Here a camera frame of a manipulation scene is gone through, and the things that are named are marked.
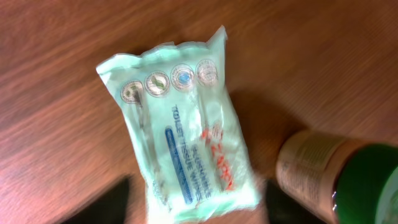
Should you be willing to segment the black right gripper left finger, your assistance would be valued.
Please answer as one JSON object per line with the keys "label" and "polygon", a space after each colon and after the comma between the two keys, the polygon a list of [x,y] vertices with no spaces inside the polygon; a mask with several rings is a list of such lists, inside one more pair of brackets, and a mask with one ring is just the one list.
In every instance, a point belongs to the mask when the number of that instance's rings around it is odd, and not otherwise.
{"label": "black right gripper left finger", "polygon": [[125,177],[62,224],[124,224],[129,192],[130,178]]}

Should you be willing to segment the teal tissue pack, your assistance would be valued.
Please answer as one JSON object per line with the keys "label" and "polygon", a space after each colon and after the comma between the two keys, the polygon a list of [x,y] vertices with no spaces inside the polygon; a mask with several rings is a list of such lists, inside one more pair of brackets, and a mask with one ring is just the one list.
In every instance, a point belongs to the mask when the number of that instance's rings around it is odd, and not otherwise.
{"label": "teal tissue pack", "polygon": [[116,54],[96,67],[119,105],[146,183],[149,223],[204,222],[260,202],[225,87],[227,34]]}

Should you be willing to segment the green-lid white jar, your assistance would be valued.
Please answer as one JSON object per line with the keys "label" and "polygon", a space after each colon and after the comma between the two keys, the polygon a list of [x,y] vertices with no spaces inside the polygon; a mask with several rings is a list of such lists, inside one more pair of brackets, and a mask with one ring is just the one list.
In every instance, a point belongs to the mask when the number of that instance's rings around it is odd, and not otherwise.
{"label": "green-lid white jar", "polygon": [[397,146],[303,130],[283,143],[281,189],[327,223],[397,223]]}

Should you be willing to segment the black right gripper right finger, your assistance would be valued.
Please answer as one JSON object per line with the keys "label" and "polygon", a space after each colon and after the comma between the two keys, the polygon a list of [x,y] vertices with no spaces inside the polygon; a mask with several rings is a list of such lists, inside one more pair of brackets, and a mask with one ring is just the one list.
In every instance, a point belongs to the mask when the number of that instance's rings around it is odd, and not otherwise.
{"label": "black right gripper right finger", "polygon": [[270,224],[325,224],[285,194],[275,180],[266,184],[266,212]]}

